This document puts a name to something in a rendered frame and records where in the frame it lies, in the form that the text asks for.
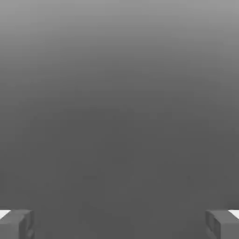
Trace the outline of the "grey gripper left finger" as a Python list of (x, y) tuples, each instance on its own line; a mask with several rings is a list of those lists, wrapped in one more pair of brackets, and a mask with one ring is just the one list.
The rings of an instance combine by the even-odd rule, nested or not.
[(33, 210), (0, 210), (0, 239), (35, 239)]

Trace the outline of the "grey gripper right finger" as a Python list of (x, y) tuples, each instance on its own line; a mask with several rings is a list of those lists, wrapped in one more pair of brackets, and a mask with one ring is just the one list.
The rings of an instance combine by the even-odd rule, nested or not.
[(208, 239), (239, 239), (239, 210), (206, 210)]

